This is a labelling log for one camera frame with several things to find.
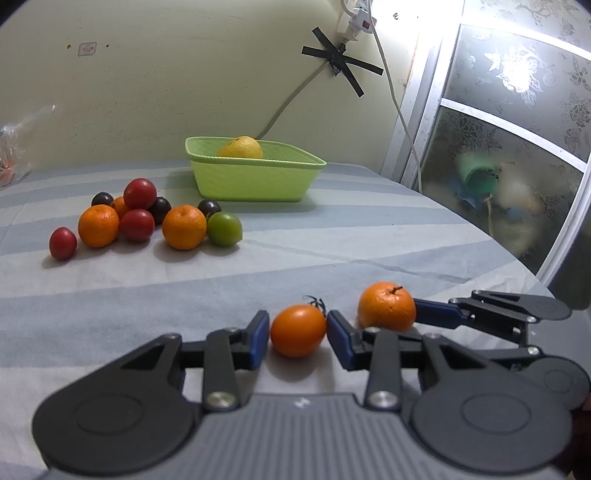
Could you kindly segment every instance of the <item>striped tablecloth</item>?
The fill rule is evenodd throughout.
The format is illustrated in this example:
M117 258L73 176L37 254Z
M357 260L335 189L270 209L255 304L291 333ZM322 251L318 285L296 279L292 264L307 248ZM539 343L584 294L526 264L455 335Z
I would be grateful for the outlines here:
M329 165L300 203L223 203L245 230L234 249L204 244L177 252L157 231L147 245L81 245L65 264L48 256L55 228L76 231L97 192L118 196L136 177L151 179L173 205L201 200L186 161L33 173L0 191L2 480L42 472L30 423L45 396L164 332L203 339L211 330L245 326L259 309L273 318L306 294L353 320L361 291L382 280L443 301L474 288L549 295L455 213L364 167L340 164ZM477 348L500 344L462 327L447 335ZM361 395L365 378L342 370L323 345L298 362L270 352L259 372L239 380L245 395ZM405 379L416 386L412 372ZM200 398L200 372L187 376L184 392Z

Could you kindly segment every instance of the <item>blue gripper pad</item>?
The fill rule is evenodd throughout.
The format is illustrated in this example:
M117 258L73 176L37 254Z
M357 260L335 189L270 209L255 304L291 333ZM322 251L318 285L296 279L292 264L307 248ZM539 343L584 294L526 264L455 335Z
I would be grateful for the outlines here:
M252 319L248 330L254 326L251 333L251 368L256 370L261 366L263 358L267 353L267 344L269 343L269 314L265 310L260 310Z
M355 370L355 354L349 336L352 328L339 312L329 312L326 319L326 336L341 366L349 372Z
M467 324L467 317L451 303L414 299L417 306L417 323L454 330Z

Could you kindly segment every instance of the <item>orange tomato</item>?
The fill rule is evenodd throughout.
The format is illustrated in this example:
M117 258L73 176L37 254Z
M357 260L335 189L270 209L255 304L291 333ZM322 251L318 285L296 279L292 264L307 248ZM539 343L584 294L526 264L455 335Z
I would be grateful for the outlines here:
M312 305L293 305L283 310L271 325L271 342L284 356L301 357L314 352L326 334L326 319Z
M363 328L376 326L406 332L417 318L417 307L403 287L382 281L361 294L357 317Z
M131 208L125 204L123 197L117 197L115 200L113 200L113 208L117 212L119 220L121 220L127 212L131 211Z

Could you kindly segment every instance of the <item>electrical cable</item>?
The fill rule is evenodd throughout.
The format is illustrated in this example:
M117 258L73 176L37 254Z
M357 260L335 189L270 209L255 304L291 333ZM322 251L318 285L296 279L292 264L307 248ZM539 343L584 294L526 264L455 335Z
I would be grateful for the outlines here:
M291 95L289 97L287 97L287 99L285 100L285 102L283 102L283 104L279 107L279 110L277 110L277 113L275 113L275 115L273 115L273 117L271 118L271 120L269 121L269 123L267 124L267 126L262 130L261 133L259 133L256 136L256 139L257 140L260 140L262 137L264 137L265 135L267 135L267 133L269 133L269 130L271 129L271 127L273 125L275 125L275 122L277 122L277 119L283 113L283 110L285 110L287 108L287 106L293 101L293 99L296 98L299 95L299 93L304 88L306 88L306 86L312 80L314 80L320 74L320 72L322 72L322 70L324 70L324 68L328 64L329 63L326 61L322 65L320 65L320 67L318 67L315 71L313 71L312 74L306 80L304 80L302 83L300 83L300 85L299 85L298 88L296 88L293 92L291 92Z
M412 152L412 156L414 156L415 162L417 163L417 180L418 180L418 192L423 193L423 181L421 179L421 162L418 159L417 150L414 148L414 140L410 132L408 131L408 125L402 116L402 112L400 111L400 106L396 101L396 94L394 93L394 84L392 82L392 76L390 74L390 69L388 68L388 62L386 61L386 55L384 54L384 49L382 48L382 43L378 37L378 31L375 28L374 18L371 15L371 3L372 0L367 0L368 6L368 14L369 14L369 22L371 23L372 31L374 32L375 42L378 44L379 55L382 57L382 62L384 63L384 70L386 70L386 77L388 78L388 84L390 86L390 93L392 94L392 100L394 101L394 106L396 107L396 111L398 112L398 117L400 122L402 123L402 127L404 128L404 133L406 134L409 142L410 148Z
M340 6L345 11L345 13L348 16L350 16L351 18L357 17L357 15L355 14L355 12L353 12L352 10L349 9L349 7L347 7L347 0L340 0Z

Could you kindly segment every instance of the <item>gray cable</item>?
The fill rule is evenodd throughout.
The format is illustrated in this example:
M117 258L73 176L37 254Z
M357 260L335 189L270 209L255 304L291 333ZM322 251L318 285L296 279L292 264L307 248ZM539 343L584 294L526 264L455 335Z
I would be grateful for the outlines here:
M388 86L390 87L390 94L392 95L392 100L394 101L394 106L396 107L396 111L398 112L398 118L402 123L402 128L404 128L404 133L410 142L410 150L414 157L414 161L417 163L417 180L418 180L418 192L423 193L423 181L421 179L421 161L418 159L417 150L414 148L414 138L408 131L408 125L406 120L402 116L402 112L400 111L400 105L396 100L396 94L394 93L394 82L392 80L392 75L390 74L390 69L388 67L388 62L386 61L386 54L384 53L384 49L382 48L382 43L379 40L378 31L375 28L374 18L371 16L371 3L373 0L369 0L367 2L368 6L368 14L369 14L369 23L371 24L372 31L374 32L375 42L378 45L379 56L382 57L382 62L384 64L384 70L386 70L386 77L388 78Z
M320 67L318 67L315 71L312 72L312 74L306 79L304 80L301 85L296 88L289 97L287 97L287 100L285 100L285 102L283 102L283 104L279 107L279 110L277 110L277 113L275 115L273 115L273 117L271 118L271 121L269 121L269 123L267 124L267 126L262 130L261 133L259 133L256 136L257 140L260 140L262 137L264 137L265 135L267 135L267 133L269 133L269 130L271 129L271 127L273 125L275 125L275 122L277 122L277 119L280 117L280 115L283 113L283 110L285 110L287 108L287 106L291 103L291 101L296 98L299 93L306 88L306 86L312 81L314 80L319 74L320 72L322 72L322 70L324 69L324 67L326 67L328 65L328 62L324 62Z

